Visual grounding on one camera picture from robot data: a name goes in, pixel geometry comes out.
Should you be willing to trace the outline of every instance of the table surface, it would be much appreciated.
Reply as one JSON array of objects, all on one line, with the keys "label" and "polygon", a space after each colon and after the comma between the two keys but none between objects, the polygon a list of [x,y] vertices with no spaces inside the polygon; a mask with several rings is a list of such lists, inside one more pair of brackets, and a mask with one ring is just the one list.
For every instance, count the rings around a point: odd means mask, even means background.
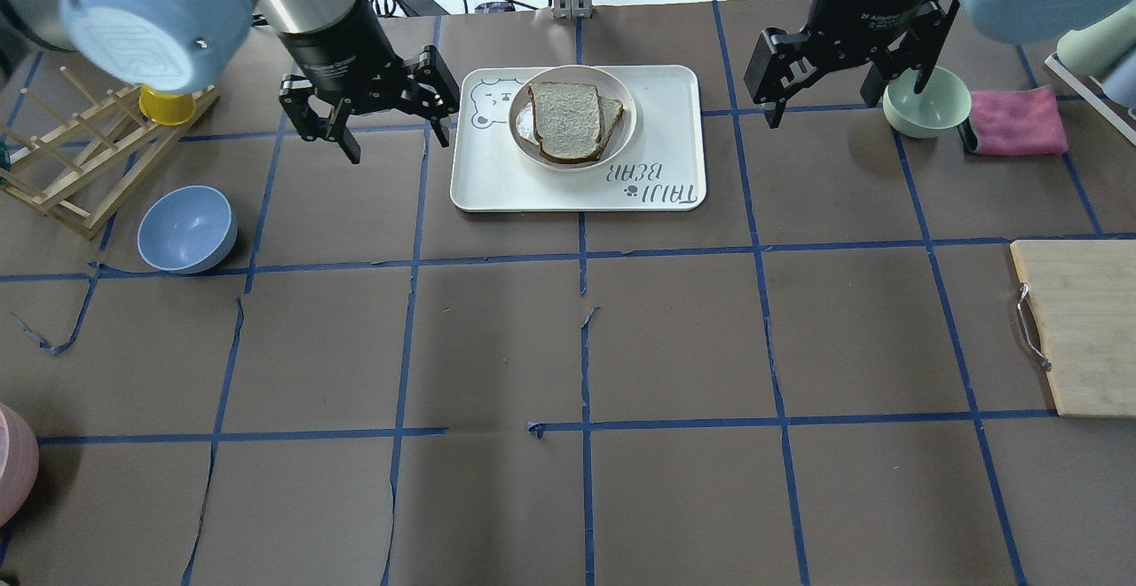
[{"label": "table surface", "polygon": [[[858,103],[862,69],[769,129],[741,76],[758,31],[807,8],[385,23],[458,77],[692,68],[709,196],[691,214],[459,212],[452,149],[420,120],[353,120],[359,166],[300,141],[266,31],[101,238],[3,198],[0,401],[42,469],[0,578],[1130,584],[1136,425],[1055,417],[1008,242],[1136,231],[1136,152],[1043,68],[1052,43],[966,17],[941,64],[970,89],[1058,84],[1067,157],[901,140]],[[60,64],[111,85],[42,53],[0,95],[9,124],[48,128],[22,84],[75,110]],[[187,183],[227,194],[237,246],[154,274],[137,223]],[[70,346],[41,352],[9,313]]]}]

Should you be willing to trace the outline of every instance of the cartoon bear face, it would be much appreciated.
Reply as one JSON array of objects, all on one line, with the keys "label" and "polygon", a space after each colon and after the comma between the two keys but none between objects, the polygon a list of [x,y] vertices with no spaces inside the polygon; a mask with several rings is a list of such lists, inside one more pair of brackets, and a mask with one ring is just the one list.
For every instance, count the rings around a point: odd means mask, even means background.
[{"label": "cartoon bear face", "polygon": [[476,128],[490,128],[494,124],[508,124],[509,108],[520,87],[520,79],[483,79],[469,93],[474,103],[470,120]]}]

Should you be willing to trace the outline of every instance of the cutting board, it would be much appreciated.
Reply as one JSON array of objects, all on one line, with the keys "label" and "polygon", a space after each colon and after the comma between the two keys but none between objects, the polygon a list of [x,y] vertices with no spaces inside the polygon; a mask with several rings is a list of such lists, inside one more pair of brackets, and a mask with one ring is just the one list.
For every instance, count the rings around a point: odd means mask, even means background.
[{"label": "cutting board", "polygon": [[1058,412],[1136,417],[1136,241],[1018,241]]}]

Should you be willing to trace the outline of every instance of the white tray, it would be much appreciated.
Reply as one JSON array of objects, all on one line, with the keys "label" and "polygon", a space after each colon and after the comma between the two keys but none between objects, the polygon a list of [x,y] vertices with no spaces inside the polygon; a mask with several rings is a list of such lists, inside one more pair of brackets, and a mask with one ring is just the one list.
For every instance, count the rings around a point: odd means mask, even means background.
[{"label": "white tray", "polygon": [[598,67],[635,97],[640,125],[615,162],[558,173],[509,133],[509,103],[544,67],[479,68],[461,84],[450,199],[471,214],[509,210],[692,210],[707,198],[694,72],[677,65]]}]

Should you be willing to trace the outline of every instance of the pink towel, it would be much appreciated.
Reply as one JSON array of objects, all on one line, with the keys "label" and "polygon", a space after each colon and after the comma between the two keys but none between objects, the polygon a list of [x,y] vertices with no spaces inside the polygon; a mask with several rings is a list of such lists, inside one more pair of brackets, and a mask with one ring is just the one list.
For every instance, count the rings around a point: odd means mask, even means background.
[{"label": "pink towel", "polygon": [[970,97],[970,118],[960,125],[969,152],[1060,154],[1069,150],[1053,87],[971,92]]}]

